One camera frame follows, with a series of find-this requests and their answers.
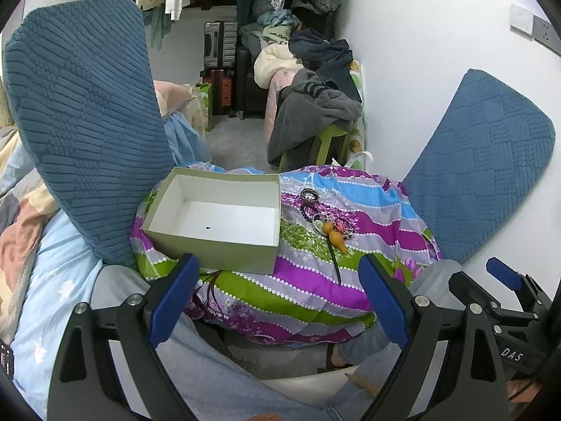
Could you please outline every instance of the gray coat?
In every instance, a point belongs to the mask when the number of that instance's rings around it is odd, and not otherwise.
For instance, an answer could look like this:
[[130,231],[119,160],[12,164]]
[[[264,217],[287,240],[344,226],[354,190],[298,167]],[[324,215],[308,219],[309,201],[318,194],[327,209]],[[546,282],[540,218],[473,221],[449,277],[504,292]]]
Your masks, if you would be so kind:
[[303,142],[332,123],[345,131],[351,130],[363,107],[343,92],[329,88],[334,86],[332,82],[322,80],[317,73],[301,69],[292,85],[280,91],[277,117],[267,150],[270,164],[278,166],[282,155],[291,151],[290,167],[303,167],[307,164],[308,147],[311,147],[310,143],[305,149],[298,147]]

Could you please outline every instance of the light blue jeans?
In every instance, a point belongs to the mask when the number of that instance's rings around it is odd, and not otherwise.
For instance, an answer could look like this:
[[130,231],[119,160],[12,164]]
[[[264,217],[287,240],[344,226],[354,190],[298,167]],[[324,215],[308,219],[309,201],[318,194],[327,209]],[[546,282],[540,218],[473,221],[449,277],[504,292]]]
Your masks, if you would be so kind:
[[[461,270],[453,261],[439,261],[430,266],[410,286],[413,294],[425,294],[440,306],[463,306],[448,291],[448,279]],[[94,309],[120,305],[128,296],[144,293],[149,285],[136,272],[122,266],[107,266],[94,286],[91,305]],[[131,408],[148,416],[124,360],[119,343],[111,343],[113,359],[121,385]],[[425,409],[440,368],[437,354],[433,359],[434,377],[426,378],[412,415]],[[400,350],[389,343],[380,325],[341,346],[348,362],[361,364],[357,374],[375,385],[382,385],[399,357]],[[280,414],[284,421],[356,421],[372,403],[372,396],[348,382],[323,407],[290,399],[261,383],[232,360],[218,353],[197,333],[191,319],[182,315],[172,336],[156,349],[169,377],[200,421],[246,421],[264,413]]]

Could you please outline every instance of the bolt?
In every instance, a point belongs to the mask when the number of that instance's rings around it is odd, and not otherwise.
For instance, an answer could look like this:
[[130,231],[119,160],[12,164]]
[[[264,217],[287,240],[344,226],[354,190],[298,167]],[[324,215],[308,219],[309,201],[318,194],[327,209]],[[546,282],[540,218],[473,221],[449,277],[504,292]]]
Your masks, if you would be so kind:
[[88,310],[88,304],[86,302],[81,302],[76,305],[76,307],[74,307],[74,312],[76,312],[78,315],[84,313],[86,310]]
[[426,296],[417,296],[415,298],[415,303],[419,307],[428,307],[430,305],[430,299]]
[[479,305],[478,303],[472,303],[469,305],[469,309],[475,313],[476,315],[479,315],[481,312],[483,312],[483,309],[481,308],[481,305]]
[[139,305],[143,300],[144,296],[142,296],[142,294],[133,294],[127,298],[127,303],[134,307],[135,305]]

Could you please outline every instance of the open cardboard box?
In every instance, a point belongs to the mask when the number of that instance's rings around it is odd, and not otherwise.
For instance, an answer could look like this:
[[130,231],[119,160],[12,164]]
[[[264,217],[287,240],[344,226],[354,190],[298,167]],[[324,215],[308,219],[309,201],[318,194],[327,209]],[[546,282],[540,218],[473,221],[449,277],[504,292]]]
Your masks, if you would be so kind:
[[142,229],[155,247],[201,268],[272,274],[281,224],[277,174],[244,175],[174,168]]

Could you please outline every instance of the stool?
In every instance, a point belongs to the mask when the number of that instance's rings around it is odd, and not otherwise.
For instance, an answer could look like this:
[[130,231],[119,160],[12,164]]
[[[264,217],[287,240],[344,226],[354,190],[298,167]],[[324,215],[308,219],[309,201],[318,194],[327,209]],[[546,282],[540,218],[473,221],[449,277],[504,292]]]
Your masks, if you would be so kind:
[[[344,136],[345,140],[343,142],[343,147],[341,148],[341,153],[339,154],[339,164],[344,164],[344,157],[347,155],[347,150],[349,149],[349,139],[350,139],[350,132],[345,131],[344,129],[340,129],[337,125],[332,123],[331,125],[322,129],[318,136],[321,142],[318,157],[316,159],[315,165],[316,166],[323,166],[327,161],[327,153],[329,153],[329,147],[331,146],[331,139],[334,137]],[[286,153],[284,153],[280,159],[279,164],[279,172],[282,172],[284,169],[284,164],[286,162]]]

